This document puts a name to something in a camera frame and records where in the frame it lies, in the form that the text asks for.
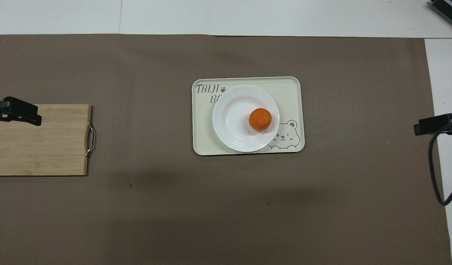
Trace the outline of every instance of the metal handle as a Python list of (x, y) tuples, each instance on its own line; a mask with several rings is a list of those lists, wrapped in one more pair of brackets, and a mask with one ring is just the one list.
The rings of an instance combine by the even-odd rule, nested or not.
[(88, 124), (88, 128), (90, 129), (90, 131), (92, 131), (92, 144), (90, 145), (87, 152), (85, 152), (86, 157), (88, 157), (88, 154), (90, 154), (90, 152), (92, 152), (93, 148), (95, 147), (95, 129), (92, 127), (91, 122), (88, 122), (87, 124)]

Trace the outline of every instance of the bear ear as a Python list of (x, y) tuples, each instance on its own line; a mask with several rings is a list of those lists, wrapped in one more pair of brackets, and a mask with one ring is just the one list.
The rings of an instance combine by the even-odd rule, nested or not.
[(287, 124), (290, 125), (290, 126), (293, 127), (293, 128), (296, 128), (296, 127), (297, 127), (297, 124), (296, 124), (296, 122), (295, 122), (294, 120), (289, 120), (289, 121), (287, 122)]

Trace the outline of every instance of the white surface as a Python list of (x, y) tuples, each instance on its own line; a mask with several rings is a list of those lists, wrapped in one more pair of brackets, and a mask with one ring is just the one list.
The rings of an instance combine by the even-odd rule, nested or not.
[[(426, 50), (435, 115), (452, 113), (452, 39), (426, 40)], [(446, 198), (452, 191), (452, 135), (440, 135), (438, 146)], [(446, 206), (446, 219), (452, 258), (452, 201)]]
[(120, 32), (120, 0), (0, 0), (0, 34)]
[(298, 152), (305, 146), (301, 85), (295, 77), (199, 79), (192, 85), (193, 149), (202, 156), (241, 154), (221, 142), (213, 127), (213, 110), (219, 98), (236, 86), (255, 86), (266, 91), (280, 111), (279, 137), (252, 153)]
[[(249, 115), (258, 108), (271, 114), (271, 124), (257, 132), (249, 124)], [(280, 112), (267, 92), (255, 86), (236, 86), (225, 92), (213, 109), (216, 135), (229, 148), (239, 152), (253, 152), (265, 147), (278, 131)]]
[(120, 33), (452, 38), (429, 0), (123, 0)]

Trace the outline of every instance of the black cable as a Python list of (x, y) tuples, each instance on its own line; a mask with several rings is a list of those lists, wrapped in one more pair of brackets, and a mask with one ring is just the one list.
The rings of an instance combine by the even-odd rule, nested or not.
[(433, 169), (433, 144), (435, 143), (437, 137), (439, 136), (439, 134), (443, 133), (444, 131), (446, 131), (448, 128), (450, 128), (452, 126), (452, 122), (441, 127), (438, 131), (435, 132), (435, 134), (433, 134), (432, 139), (430, 140), (429, 143), (429, 167), (430, 167), (430, 177), (432, 179), (432, 185), (433, 185), (433, 191), (435, 191), (435, 195), (437, 197), (438, 202), (443, 205), (446, 206), (448, 205), (448, 203), (451, 202), (452, 200), (452, 192), (450, 193), (450, 195), (448, 195), (448, 198), (446, 198), (446, 200), (443, 200), (440, 196), (440, 192), (438, 191), (438, 186), (437, 186), (437, 180), (435, 179), (435, 171)]

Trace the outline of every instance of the white table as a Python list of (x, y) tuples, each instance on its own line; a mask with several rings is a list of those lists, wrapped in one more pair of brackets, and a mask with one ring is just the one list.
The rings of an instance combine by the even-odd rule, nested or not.
[[(209, 34), (425, 38), (435, 114), (452, 112), (452, 25), (427, 0), (0, 0), (0, 34)], [(445, 194), (452, 136), (439, 137)], [(452, 202), (446, 207), (452, 255)]]

